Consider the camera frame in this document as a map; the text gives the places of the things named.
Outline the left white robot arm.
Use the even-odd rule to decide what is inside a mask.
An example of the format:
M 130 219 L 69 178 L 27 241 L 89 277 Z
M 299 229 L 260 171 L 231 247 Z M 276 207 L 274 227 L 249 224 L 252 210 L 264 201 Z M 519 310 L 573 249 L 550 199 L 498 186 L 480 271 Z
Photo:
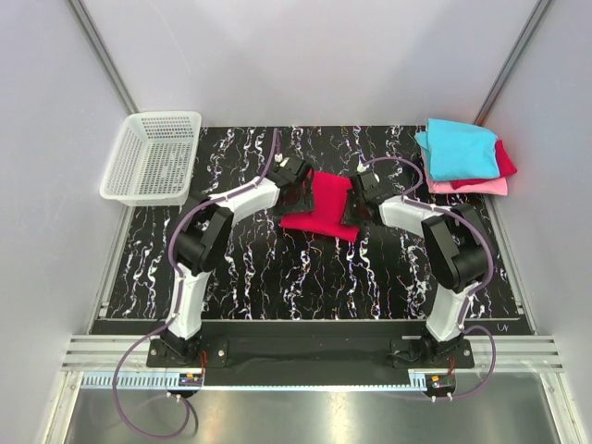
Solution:
M 207 283 L 227 252 L 233 227 L 264 210 L 278 216 L 312 211 L 314 177 L 310 163 L 277 155 L 263 176 L 230 191 L 198 192 L 188 199 L 190 207 L 179 214 L 168 241 L 175 280 L 165 328 L 159 332 L 176 364 L 188 366 L 199 357 Z

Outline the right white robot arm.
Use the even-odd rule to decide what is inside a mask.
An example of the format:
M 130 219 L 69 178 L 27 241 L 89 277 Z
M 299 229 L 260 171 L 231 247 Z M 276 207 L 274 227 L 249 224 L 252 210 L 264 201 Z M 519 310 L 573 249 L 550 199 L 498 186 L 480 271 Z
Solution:
M 421 338 L 408 362 L 420 358 L 441 366 L 463 338 L 469 299 L 491 280 L 494 257 L 487 231 L 468 203 L 442 207 L 386 193 L 377 175 L 366 171 L 349 177 L 342 223 L 398 228 L 424 239 L 437 293 Z

